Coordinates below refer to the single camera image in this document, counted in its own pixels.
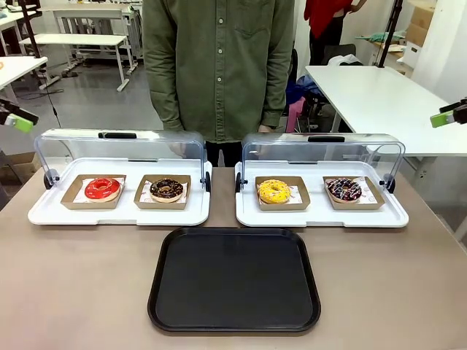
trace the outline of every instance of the donut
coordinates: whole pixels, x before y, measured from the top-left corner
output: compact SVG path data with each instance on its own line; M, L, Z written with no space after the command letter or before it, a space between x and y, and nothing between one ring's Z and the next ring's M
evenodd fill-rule
M85 188L91 202L104 203L114 200L120 193L120 183L115 179L94 179Z
M290 199L290 188L285 182L267 180L260 184L258 194L264 203L284 204Z
M161 203L173 203L182 197L183 186L172 179L162 179L154 182L150 188L151 198Z
M362 195L362 188L350 179L332 179L327 182L332 199L338 203L355 203Z

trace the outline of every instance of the cardboard box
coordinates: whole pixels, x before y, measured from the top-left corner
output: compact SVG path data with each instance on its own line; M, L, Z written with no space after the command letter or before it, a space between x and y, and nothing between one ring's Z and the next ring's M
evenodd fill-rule
M415 69L421 52L422 48L420 46L413 42L407 42L406 51L404 53L404 63Z
M141 193L143 191L144 184L146 181L149 182L157 182L162 179L173 179L178 181L180 184L187 184L187 196L186 201L184 203L146 203L140 202L139 199L141 198ZM150 209L165 209L165 210L184 210L188 200L190 198L190 189L191 189L191 176L190 175L144 175L139 183L138 190L136 190L136 194L134 195L134 203L140 209L150 210Z
M27 182L42 166L39 156L35 152L7 155L7 157L24 182ZM0 168L0 180L2 184L18 183L18 179L9 166Z
M379 193L378 189L374 186L373 182L371 182L371 180L367 176L365 176L365 181L376 199L375 203L339 203L333 199L333 195L329 192L328 186L326 185L326 180L340 178L353 180L357 179L358 177L361 176L323 176L325 191L328 194L329 200L331 201L331 204L335 210L377 210L381 208L383 204L386 203L385 199L381 196L381 193Z
M279 180L285 182L288 186L298 187L301 203L284 203L284 204L267 204L263 203L258 194L258 186L266 180ZM258 176L255 179L256 197L261 211L290 211L290 210L305 210L311 203L308 190L306 189L304 180L299 176Z
M76 198L76 195L81 190L82 181L86 179L100 179L100 178L118 178L126 179L126 175L114 175L114 174L85 174L78 175L76 179L72 182L68 190L65 192L65 195L61 199L61 202L66 208L70 210L110 210L117 208L118 201L120 196L123 193L123 188L125 185L120 186L120 193L118 196L110 202L104 203L73 203L73 200Z
M411 1L411 4L415 6L415 9L410 21L416 26L428 30L435 13L435 6L427 4L425 1Z
M423 44L425 44L427 34L428 29L410 23L409 28L407 29L406 39L408 42L413 42L414 44L422 47Z

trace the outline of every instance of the clear plastic lid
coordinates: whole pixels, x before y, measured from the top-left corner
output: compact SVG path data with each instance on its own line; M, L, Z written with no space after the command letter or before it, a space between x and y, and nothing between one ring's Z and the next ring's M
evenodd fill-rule
M45 171L46 186L60 181L67 166L77 160L154 162L191 160L205 183L204 140L198 133L171 131L103 131L51 129L34 142Z
M277 162L362 162L375 169L380 185L390 189L404 154L404 144L385 134L252 134L243 141L241 184L252 162L271 162L271 168Z

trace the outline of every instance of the cardboard tray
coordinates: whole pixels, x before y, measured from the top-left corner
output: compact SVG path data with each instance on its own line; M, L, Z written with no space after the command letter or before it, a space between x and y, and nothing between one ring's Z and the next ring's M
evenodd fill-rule
M376 186L371 182L369 177L365 176L365 181L370 191L373 193L375 199L377 200L376 203L339 203L333 199L333 195L329 192L328 186L326 185L327 179L338 179L338 178L345 178L345 179L357 179L362 176L323 176L324 188L326 193L328 194L329 200L335 210L377 210L385 204L385 199L381 196Z
M289 186L297 186L300 193L301 203L297 204L266 204L260 199L258 194L258 186L267 180L279 180L285 182ZM258 176L255 179L256 197L261 211L291 211L305 210L311 203L308 189L305 186L304 180L299 176Z
M118 196L110 202L105 203L73 203L73 200L76 198L78 192L81 190L82 181L86 179L99 179L99 178L110 178L118 179L124 178L123 185L120 187L120 193ZM76 176L76 179L72 182L68 190L63 195L61 202L66 208L70 210L109 210L117 208L118 201L120 196L123 193L125 188L126 175L114 175L114 174L84 174Z
M146 203L140 202L141 193L143 191L144 184L146 181L157 182L159 180L170 178L178 181L180 184L187 184L187 199L184 203ZM151 209L165 209L165 210L185 210L188 200L190 199L190 188L191 188L191 176L190 175L144 175L141 182L139 183L138 190L134 196L134 203L140 209L151 210Z

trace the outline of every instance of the white tray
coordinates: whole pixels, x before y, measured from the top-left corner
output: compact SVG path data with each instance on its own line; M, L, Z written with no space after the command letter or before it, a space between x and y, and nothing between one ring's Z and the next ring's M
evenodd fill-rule
M242 164L235 167L241 173ZM305 211L261 211L255 189L257 176L301 176L308 189L311 204ZM250 227L345 226L347 228L402 228L409 216L394 195L380 191L386 204L378 210L337 211L325 193L323 176L368 176L378 187L376 171L362 162L318 162L295 165L276 161L247 161L248 181L236 194L236 217Z
M200 160L159 160L157 163L128 162L117 158L80 158L61 173L60 181L46 190L28 213L36 225L176 225L194 226L209 215L210 193L200 183ZM211 163L204 171L212 174ZM60 201L70 184L80 174L126 174L125 187L113 210L70 210ZM191 176L190 197L185 210L141 210L134 195L145 174L177 174Z

